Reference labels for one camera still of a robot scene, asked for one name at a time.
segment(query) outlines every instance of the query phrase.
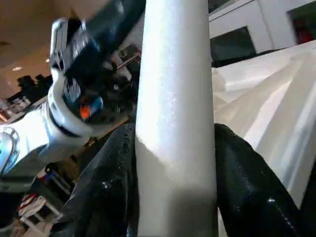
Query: ceiling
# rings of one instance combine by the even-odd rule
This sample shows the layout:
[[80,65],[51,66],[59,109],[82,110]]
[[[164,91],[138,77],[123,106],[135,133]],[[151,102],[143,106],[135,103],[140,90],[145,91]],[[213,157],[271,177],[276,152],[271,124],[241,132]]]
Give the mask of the ceiling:
[[[60,17],[91,17],[109,0],[4,0],[0,4],[0,98],[20,90],[17,79],[50,74],[51,25]],[[125,45],[141,45],[143,19]]]

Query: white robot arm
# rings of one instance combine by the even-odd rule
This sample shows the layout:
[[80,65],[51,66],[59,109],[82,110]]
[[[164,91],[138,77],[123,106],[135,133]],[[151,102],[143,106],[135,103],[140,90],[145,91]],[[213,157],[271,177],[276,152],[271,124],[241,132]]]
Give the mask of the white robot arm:
[[[119,65],[118,57],[108,70],[104,62],[110,56],[117,58],[114,52],[144,9],[145,0],[137,4],[114,0],[87,22],[60,19],[53,24],[53,85],[47,101],[22,119],[0,126],[2,203],[23,195],[47,164],[69,157],[91,137],[104,135],[114,123],[135,113],[137,95],[131,94],[134,82],[126,63]],[[3,210],[0,229],[11,223],[14,205],[18,203]]]

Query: wall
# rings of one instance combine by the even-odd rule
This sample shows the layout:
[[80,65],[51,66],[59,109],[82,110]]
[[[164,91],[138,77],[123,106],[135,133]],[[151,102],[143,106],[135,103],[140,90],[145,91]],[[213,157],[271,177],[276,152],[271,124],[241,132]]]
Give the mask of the wall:
[[274,49],[296,45],[289,10],[315,0],[258,0],[268,26]]
[[128,46],[131,43],[134,43],[134,44],[142,47],[143,33],[144,33],[144,20],[145,20],[145,15],[143,15],[142,18],[139,20],[137,25],[134,27],[134,29],[129,34],[127,39],[124,41],[122,47]]
[[209,22],[211,38],[247,26],[257,53],[273,48],[268,29],[256,0]]

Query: white pole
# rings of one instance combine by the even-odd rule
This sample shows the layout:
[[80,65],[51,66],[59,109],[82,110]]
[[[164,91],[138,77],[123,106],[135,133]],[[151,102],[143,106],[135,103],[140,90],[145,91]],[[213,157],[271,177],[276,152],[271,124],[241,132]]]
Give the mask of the white pole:
[[147,0],[136,156],[139,236],[217,236],[207,0]]

